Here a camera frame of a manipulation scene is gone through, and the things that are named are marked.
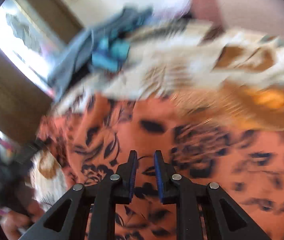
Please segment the orange black floral garment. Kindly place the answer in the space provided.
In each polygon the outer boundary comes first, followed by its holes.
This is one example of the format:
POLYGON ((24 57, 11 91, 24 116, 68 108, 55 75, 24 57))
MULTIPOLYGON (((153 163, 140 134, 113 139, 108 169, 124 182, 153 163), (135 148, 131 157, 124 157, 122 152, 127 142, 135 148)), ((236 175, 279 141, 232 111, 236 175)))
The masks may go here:
POLYGON ((272 239, 284 239, 284 132, 187 123, 167 98, 115 101, 96 94, 81 113, 44 116, 38 137, 51 141, 68 187, 99 183, 137 152, 134 196, 117 206, 116 239, 176 237, 175 207, 158 198, 156 150, 194 183, 217 182, 272 239))

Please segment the cream leaf print blanket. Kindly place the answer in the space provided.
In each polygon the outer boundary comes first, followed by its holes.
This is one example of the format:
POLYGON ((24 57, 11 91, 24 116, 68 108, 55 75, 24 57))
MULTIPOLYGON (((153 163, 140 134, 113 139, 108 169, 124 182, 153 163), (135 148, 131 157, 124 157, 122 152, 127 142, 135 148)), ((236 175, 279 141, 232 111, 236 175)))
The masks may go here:
MULTIPOLYGON (((187 123, 284 132, 284 40, 244 29, 192 22, 143 28, 129 38, 129 68, 99 95, 115 101, 170 99, 187 123)), ((81 113, 94 81, 85 79, 47 116, 81 113)), ((36 158, 35 181, 59 183, 49 145, 36 158)))

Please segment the grey blue cloth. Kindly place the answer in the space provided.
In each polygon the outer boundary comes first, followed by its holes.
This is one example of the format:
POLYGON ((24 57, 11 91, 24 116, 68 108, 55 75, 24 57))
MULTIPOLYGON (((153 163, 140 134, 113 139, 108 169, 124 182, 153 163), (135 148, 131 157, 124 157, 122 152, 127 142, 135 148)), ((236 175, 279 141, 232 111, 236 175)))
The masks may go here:
POLYGON ((82 29, 64 49, 48 75, 48 85, 60 100, 71 84, 72 77, 82 67, 89 72, 99 68, 92 66, 92 52, 103 38, 121 39, 125 35, 144 25, 152 16, 153 8, 139 10, 135 7, 124 7, 120 12, 93 27, 82 29))

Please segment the brown door with glass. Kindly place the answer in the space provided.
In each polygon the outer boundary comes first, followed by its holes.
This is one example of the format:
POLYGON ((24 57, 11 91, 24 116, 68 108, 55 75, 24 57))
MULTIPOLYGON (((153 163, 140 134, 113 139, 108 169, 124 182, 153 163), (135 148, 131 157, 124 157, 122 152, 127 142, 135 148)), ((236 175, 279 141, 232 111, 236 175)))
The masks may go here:
POLYGON ((34 138, 57 90, 48 75, 82 24, 63 0, 0 0, 0 131, 34 138))

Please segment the teal blue striped garment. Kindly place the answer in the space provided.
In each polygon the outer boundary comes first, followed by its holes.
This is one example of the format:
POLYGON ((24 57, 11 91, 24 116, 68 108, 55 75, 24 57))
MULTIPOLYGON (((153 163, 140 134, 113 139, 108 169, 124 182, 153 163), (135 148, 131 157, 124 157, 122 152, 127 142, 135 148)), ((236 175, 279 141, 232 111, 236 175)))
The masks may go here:
POLYGON ((92 66, 116 73, 125 63, 129 50, 129 42, 121 39, 110 40, 109 38, 103 38, 92 52, 92 66))

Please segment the pink bolster cushion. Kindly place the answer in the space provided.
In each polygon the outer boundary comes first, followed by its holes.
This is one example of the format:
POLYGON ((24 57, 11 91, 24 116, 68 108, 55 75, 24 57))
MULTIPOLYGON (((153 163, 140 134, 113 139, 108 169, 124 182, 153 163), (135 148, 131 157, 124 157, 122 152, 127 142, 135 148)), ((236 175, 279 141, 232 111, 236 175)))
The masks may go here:
POLYGON ((284 38, 284 0, 191 0, 192 16, 284 38))

